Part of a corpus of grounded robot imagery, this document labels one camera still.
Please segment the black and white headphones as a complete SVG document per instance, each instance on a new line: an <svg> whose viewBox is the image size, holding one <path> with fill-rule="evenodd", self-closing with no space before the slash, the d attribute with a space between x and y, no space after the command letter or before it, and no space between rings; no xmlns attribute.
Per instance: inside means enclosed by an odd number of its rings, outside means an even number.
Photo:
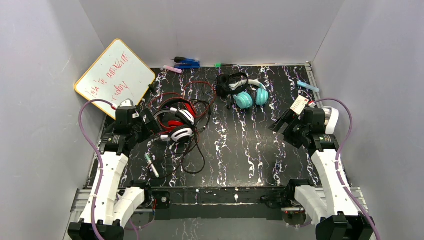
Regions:
<svg viewBox="0 0 424 240"><path fill-rule="evenodd" d="M166 127L164 127L164 132L157 134L155 137L164 142L188 142L195 131L194 116L188 110L179 110L174 107L159 110L153 116L159 123L161 123L159 117L164 114L172 114L174 115L174 118L167 123Z"/></svg>

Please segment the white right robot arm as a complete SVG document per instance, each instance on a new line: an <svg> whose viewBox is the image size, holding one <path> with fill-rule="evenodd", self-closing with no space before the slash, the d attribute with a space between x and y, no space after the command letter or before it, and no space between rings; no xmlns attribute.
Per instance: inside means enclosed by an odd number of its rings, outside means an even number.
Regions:
<svg viewBox="0 0 424 240"><path fill-rule="evenodd" d="M339 112L333 107L289 108L269 127L273 132L283 128L286 143L308 150L324 195L321 197L308 181L292 179L283 199L301 205L315 225L318 240L370 240L373 221L367 220L366 210L348 185L341 160L336 159L340 150L334 135L338 118Z"/></svg>

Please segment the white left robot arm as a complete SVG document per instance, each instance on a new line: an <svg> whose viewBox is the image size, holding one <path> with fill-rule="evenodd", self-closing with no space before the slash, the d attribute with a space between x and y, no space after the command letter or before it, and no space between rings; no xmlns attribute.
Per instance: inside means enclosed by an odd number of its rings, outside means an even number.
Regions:
<svg viewBox="0 0 424 240"><path fill-rule="evenodd" d="M67 234L72 240L122 240L126 224L146 200L143 183L126 188L121 199L116 199L123 170L131 150L161 128L149 109L138 112L136 107L119 106L114 132L103 135L97 146L84 130L82 114L78 117L83 136L97 154L98 167L87 204L79 220L69 224Z"/></svg>

